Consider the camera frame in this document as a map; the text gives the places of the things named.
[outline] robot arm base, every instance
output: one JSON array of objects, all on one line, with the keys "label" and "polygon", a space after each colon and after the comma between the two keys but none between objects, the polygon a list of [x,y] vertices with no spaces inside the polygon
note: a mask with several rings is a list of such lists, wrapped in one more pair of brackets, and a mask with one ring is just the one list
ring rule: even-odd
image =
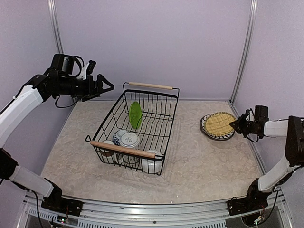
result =
[{"label": "robot arm base", "polygon": [[75,199],[63,198],[62,190],[53,182],[49,182],[53,185],[54,188],[49,197],[43,198],[41,207],[58,213],[79,217],[82,210],[83,202]]},{"label": "robot arm base", "polygon": [[227,201],[229,215],[238,215],[268,207],[267,198],[271,192],[261,192],[258,189],[258,179],[249,186],[246,197],[232,198]]}]

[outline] white bowl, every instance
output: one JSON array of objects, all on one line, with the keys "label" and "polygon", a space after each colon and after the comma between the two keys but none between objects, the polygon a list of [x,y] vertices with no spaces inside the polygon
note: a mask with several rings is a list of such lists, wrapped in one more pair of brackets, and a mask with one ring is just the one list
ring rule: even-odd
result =
[{"label": "white bowl", "polygon": [[114,162],[116,162],[117,164],[124,164],[124,160],[123,160],[123,155],[120,153],[114,153]]},{"label": "white bowl", "polygon": [[[150,150],[148,152],[155,153],[158,156],[162,156],[162,154],[155,150]],[[147,173],[157,173],[162,169],[162,162],[163,161],[153,161],[148,159],[141,159],[142,160],[142,170]]]}]

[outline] white cup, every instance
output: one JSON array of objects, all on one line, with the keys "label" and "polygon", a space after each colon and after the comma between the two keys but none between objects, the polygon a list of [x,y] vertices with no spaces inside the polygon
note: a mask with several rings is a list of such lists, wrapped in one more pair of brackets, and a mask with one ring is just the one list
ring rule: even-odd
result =
[{"label": "white cup", "polygon": [[[139,136],[133,132],[128,132],[122,135],[120,138],[120,145],[125,148],[131,148],[138,150],[139,146]],[[129,156],[129,155],[123,155],[123,161],[127,163],[127,165],[136,164],[139,162],[139,158]]]},{"label": "white cup", "polygon": [[[102,142],[106,143],[106,144],[114,145],[114,143],[111,140],[104,140]],[[114,160],[113,160],[114,153],[112,151],[100,149],[100,153],[101,153],[101,156],[105,163],[108,163],[108,164],[114,163]]]}]

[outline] wire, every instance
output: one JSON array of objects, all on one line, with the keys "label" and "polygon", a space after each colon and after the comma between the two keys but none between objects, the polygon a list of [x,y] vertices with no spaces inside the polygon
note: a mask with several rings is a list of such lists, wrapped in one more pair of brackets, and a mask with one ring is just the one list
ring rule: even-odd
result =
[{"label": "wire", "polygon": [[51,222],[49,222],[49,220],[48,220],[48,223],[49,223],[49,225],[51,226],[51,227],[54,227],[54,228],[62,228],[62,227],[64,227],[66,224],[67,224],[67,222],[68,222],[68,207],[66,208],[66,222],[64,222],[64,224],[63,224],[63,226],[54,226],[54,221],[53,221],[53,217],[52,217],[52,221]]},{"label": "wire", "polygon": [[73,57],[79,58],[81,60],[81,62],[82,62],[82,67],[85,66],[85,62],[84,62],[84,60],[80,56],[73,56]]},{"label": "wire", "polygon": [[50,69],[51,69],[51,68],[48,68],[48,69],[43,73],[43,75],[46,75],[46,76],[47,76],[47,75],[49,74]]},{"label": "wire", "polygon": [[262,222],[260,222],[259,224],[257,224],[257,225],[246,225],[246,224],[244,224],[244,225],[246,225],[247,227],[257,227],[257,226],[259,226],[259,225],[262,225],[263,223],[265,223],[269,218],[270,218],[270,216],[271,216],[271,214],[272,214],[272,212],[273,212],[273,210],[275,209],[275,206],[276,206],[276,200],[277,200],[277,197],[278,197],[278,195],[279,195],[279,191],[277,191],[276,192],[276,196],[275,196],[275,202],[274,202],[274,205],[272,206],[272,208],[271,208],[271,211],[270,211],[270,213],[269,213],[269,215],[268,215],[268,217],[264,220],[264,221],[262,221]]},{"label": "wire", "polygon": [[278,121],[283,121],[283,120],[288,120],[288,119],[272,120],[272,122],[278,122]]},{"label": "wire", "polygon": [[36,204],[37,204],[37,214],[38,214],[38,220],[39,220],[39,223],[40,223],[40,226],[41,228],[44,228],[43,225],[42,225],[42,222],[41,222],[41,219],[40,219],[40,215],[39,215],[39,201],[38,201],[38,195],[36,192],[32,191],[35,196],[36,196]]},{"label": "wire", "polygon": [[276,137],[272,137],[272,136],[266,136],[266,135],[264,135],[264,137],[276,139]]},{"label": "wire", "polygon": [[257,143],[257,142],[258,142],[258,140],[259,140],[259,137],[258,137],[258,136],[256,137],[256,141],[253,141],[253,140],[252,140],[252,139],[250,139],[248,136],[246,136],[246,138],[247,138],[249,141],[253,142],[253,143]]},{"label": "wire", "polygon": [[294,171],[298,170],[299,168],[302,168],[302,166],[295,168]]},{"label": "wire", "polygon": [[[23,90],[23,88],[26,86],[27,84],[24,84],[21,89],[18,91],[18,93],[15,95],[15,98],[17,98],[19,96],[19,94],[21,93],[21,91]],[[12,99],[1,111],[0,111],[0,115],[15,101],[15,99]]]},{"label": "wire", "polygon": [[263,216],[263,215],[265,215],[265,207],[263,205],[261,205],[261,206],[263,208],[263,214],[262,214],[262,216]]},{"label": "wire", "polygon": [[250,109],[249,109],[249,111],[252,113],[252,115],[253,115],[253,120],[254,120],[254,119],[255,119],[255,118],[254,118],[255,113],[253,112],[252,108],[250,108]]},{"label": "wire", "polygon": [[56,106],[57,108],[69,108],[69,107],[72,107],[72,106],[76,105],[76,103],[78,102],[78,100],[76,100],[76,101],[74,101],[73,104],[71,104],[71,105],[69,105],[69,106],[65,106],[65,107],[63,106],[63,107],[61,107],[61,106],[58,106],[58,105],[57,105],[59,99],[60,99],[60,95],[59,95],[59,97],[57,98],[57,100],[55,101],[55,106]]}]

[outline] wooden handle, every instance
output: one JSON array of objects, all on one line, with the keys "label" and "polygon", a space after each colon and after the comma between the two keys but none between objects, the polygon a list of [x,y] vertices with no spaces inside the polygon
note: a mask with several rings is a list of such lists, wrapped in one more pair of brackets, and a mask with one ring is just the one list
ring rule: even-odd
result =
[{"label": "wooden handle", "polygon": [[171,86],[154,85],[154,84],[147,84],[147,83],[141,83],[141,82],[129,82],[129,85],[132,85],[132,86],[143,86],[143,87],[150,87],[150,88],[157,88],[157,89],[169,89],[169,90],[173,89],[173,87],[171,87]]},{"label": "wooden handle", "polygon": [[155,153],[152,153],[152,152],[140,151],[140,150],[135,150],[135,149],[131,149],[131,148],[125,148],[122,146],[110,145],[110,144],[103,143],[103,142],[91,141],[91,145],[100,147],[105,150],[111,150],[114,152],[118,151],[118,152],[127,153],[129,155],[137,155],[137,156],[142,156],[142,157],[146,157],[146,158],[155,158]]}]

